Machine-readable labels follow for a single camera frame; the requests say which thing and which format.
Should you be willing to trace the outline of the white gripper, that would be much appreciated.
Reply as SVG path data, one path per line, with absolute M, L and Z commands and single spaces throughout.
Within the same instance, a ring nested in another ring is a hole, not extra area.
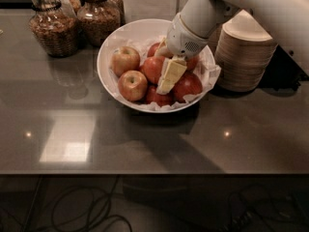
M 183 57 L 198 55 L 207 44 L 208 40 L 192 33 L 183 22 L 181 14 L 177 13 L 167 29 L 166 39 L 161 40 L 154 55 L 165 58 L 172 58 L 173 54 L 178 56 L 164 60 L 156 92 L 160 95 L 168 94 L 187 69 Z

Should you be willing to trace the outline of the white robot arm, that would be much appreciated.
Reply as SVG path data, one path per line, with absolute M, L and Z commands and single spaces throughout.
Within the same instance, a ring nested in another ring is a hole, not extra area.
M 216 28 L 245 10 L 287 54 L 309 71 L 309 0 L 187 0 L 156 52 L 189 59 L 208 44 Z

